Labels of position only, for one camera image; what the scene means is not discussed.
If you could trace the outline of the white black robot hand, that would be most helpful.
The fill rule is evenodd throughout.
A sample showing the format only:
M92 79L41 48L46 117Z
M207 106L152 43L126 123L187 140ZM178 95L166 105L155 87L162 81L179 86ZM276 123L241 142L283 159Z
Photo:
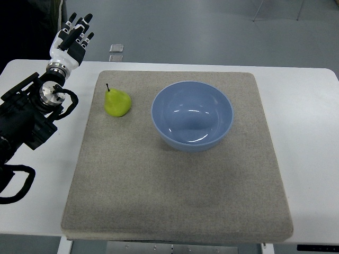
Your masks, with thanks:
M69 70L78 68L85 56L86 48L94 33L86 34L90 28L93 14L75 21L77 14L73 13L61 30L57 33L50 48L51 62L58 62Z

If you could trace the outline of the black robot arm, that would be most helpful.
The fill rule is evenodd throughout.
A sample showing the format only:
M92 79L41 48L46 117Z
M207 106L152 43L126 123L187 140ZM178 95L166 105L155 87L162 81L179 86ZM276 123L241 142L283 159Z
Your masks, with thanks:
M75 109L77 95L63 88L70 73L66 65L51 62L43 75L35 72L1 97L2 165L21 145L35 150L45 143L57 131L54 121Z

